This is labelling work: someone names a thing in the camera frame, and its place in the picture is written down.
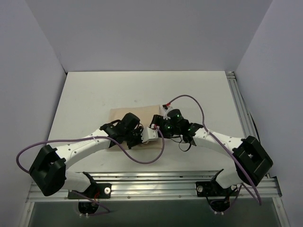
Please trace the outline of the beige cloth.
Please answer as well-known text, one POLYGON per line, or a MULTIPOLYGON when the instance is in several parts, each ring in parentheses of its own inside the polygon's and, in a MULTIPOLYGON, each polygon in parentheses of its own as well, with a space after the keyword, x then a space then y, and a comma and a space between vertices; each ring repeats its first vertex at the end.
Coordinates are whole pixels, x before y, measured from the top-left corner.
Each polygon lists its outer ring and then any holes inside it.
MULTIPOLYGON (((149 127, 152 118, 155 114, 160 115, 160 105, 151 105, 134 108, 117 108, 111 109, 109 115, 109 121, 121 120, 127 113, 133 113, 140 119, 140 123, 144 127, 149 127)), ((151 141, 148 143, 140 144, 131 148, 131 150, 143 150, 143 149, 161 149, 162 142, 160 139, 151 141)))

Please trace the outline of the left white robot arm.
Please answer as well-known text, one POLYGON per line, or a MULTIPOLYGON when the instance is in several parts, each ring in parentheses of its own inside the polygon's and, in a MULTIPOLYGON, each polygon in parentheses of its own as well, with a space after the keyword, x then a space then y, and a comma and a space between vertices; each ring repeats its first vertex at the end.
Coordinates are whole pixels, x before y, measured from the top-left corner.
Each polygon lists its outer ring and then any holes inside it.
POLYGON ((127 113, 123 119, 102 125, 80 140, 52 148, 43 146, 30 167, 29 173, 44 196, 59 190, 77 191, 84 198, 92 198, 101 191, 93 177, 87 172, 76 173, 69 168, 97 151, 126 143, 129 148, 143 142, 144 127, 140 119, 127 113))

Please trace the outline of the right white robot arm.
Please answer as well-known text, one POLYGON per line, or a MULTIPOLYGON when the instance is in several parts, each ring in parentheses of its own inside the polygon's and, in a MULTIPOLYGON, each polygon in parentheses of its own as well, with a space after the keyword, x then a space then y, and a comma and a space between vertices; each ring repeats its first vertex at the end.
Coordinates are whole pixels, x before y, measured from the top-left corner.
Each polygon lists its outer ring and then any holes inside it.
POLYGON ((154 126, 167 139, 180 136, 185 143, 211 149, 233 160, 235 166, 221 170, 210 183, 215 195, 223 194, 228 187, 236 184, 257 186, 273 165, 255 137, 242 139, 211 131, 201 124, 189 122, 179 109, 169 111, 166 116, 154 115, 150 127, 154 126))

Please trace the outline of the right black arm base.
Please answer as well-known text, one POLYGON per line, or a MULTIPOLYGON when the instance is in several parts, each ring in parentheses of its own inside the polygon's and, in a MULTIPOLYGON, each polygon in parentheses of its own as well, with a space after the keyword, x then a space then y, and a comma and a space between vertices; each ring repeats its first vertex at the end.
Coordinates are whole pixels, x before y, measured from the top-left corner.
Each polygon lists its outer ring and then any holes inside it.
POLYGON ((197 197, 227 197, 234 196, 238 187, 233 185, 226 189, 222 188, 217 182, 198 181, 196 185, 197 197))

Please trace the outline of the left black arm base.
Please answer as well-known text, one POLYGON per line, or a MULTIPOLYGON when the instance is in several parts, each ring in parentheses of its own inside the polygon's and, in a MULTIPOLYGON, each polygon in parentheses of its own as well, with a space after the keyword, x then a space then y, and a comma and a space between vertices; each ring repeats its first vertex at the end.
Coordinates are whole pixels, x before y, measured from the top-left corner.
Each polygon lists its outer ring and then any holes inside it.
POLYGON ((68 192, 68 199, 83 199, 79 194, 84 195, 90 199, 109 199, 111 197, 112 184, 110 183, 96 183, 89 186, 84 192, 68 192))

